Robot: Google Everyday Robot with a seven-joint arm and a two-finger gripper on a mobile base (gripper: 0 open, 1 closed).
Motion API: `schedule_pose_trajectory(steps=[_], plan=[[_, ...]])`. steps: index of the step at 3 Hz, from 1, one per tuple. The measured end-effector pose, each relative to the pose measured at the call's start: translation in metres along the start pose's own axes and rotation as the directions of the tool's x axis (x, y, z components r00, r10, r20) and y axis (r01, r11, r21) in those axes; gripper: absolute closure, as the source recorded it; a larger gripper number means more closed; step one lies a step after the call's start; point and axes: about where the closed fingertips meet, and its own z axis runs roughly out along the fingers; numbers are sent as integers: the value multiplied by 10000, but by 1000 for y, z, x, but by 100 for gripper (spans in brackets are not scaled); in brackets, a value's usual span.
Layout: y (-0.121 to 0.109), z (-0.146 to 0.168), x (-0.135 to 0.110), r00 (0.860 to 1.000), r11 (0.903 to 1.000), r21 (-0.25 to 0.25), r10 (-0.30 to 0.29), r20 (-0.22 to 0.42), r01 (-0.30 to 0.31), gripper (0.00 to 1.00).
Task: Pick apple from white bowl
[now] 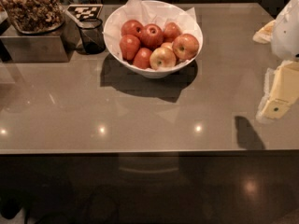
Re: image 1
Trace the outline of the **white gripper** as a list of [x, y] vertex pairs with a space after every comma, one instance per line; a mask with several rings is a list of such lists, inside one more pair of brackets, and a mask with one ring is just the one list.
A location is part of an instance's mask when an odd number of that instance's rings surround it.
[[270, 123], [281, 119], [299, 99], [299, 0], [290, 0], [276, 20], [268, 22], [252, 38], [271, 42], [272, 52], [283, 61], [276, 69], [268, 68], [264, 76], [263, 98], [256, 119]]

